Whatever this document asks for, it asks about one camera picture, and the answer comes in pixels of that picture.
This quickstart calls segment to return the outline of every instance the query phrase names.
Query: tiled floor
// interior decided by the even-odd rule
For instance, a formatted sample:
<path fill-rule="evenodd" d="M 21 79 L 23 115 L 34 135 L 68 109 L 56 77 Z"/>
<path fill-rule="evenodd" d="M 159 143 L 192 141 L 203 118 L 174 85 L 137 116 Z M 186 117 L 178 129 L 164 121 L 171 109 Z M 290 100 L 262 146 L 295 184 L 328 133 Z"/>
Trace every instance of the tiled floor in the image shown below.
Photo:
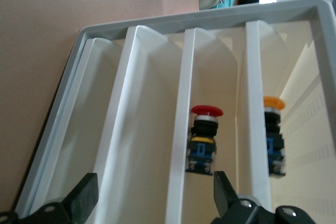
<path fill-rule="evenodd" d="M 15 202 L 78 31 L 198 0 L 0 0 L 0 211 Z"/>

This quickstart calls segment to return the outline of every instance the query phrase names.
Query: beige floor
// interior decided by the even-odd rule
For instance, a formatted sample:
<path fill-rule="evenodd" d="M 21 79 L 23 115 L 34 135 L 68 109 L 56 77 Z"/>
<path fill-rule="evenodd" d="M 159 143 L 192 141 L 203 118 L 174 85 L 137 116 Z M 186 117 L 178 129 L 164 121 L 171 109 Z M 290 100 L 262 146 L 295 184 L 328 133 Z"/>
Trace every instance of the beige floor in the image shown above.
<path fill-rule="evenodd" d="M 198 0 L 0 0 L 0 211 L 13 208 L 77 32 Z"/>

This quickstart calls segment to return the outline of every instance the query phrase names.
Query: box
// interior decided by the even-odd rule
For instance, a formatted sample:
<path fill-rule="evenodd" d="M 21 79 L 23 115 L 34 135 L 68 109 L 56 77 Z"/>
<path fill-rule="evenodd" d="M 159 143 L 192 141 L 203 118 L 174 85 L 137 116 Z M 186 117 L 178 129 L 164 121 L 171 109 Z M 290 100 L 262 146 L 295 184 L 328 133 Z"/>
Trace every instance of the box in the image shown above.
<path fill-rule="evenodd" d="M 88 172 L 87 223 L 211 223 L 213 177 L 185 173 L 191 107 L 221 108 L 216 170 L 270 211 L 336 213 L 336 25 L 329 3 L 293 0 L 83 29 L 16 211 L 64 197 Z M 281 112 L 287 174 L 269 178 L 263 96 Z"/>

